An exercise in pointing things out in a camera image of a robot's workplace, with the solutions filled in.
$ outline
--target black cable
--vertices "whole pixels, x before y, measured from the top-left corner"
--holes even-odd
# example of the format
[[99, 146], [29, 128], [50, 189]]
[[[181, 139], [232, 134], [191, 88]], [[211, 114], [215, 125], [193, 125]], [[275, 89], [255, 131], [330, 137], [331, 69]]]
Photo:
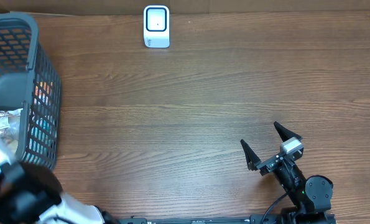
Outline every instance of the black cable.
[[269, 214], [269, 212], [271, 212], [271, 210], [283, 199], [285, 198], [285, 196], [287, 196], [287, 192], [285, 194], [283, 194], [281, 197], [279, 197], [275, 202], [273, 202], [273, 204], [266, 210], [264, 216], [262, 217], [262, 220], [261, 220], [261, 224], [264, 224], [264, 220], [267, 216], [267, 214]]
[[76, 224], [76, 223], [73, 223], [72, 221], [70, 220], [67, 220], [65, 218], [61, 218], [59, 216], [55, 216], [55, 217], [50, 217], [50, 218], [47, 218], [46, 220], [42, 221], [43, 223], [47, 223], [49, 220], [55, 220], [55, 221], [62, 221], [62, 222], [65, 222], [67, 224]]

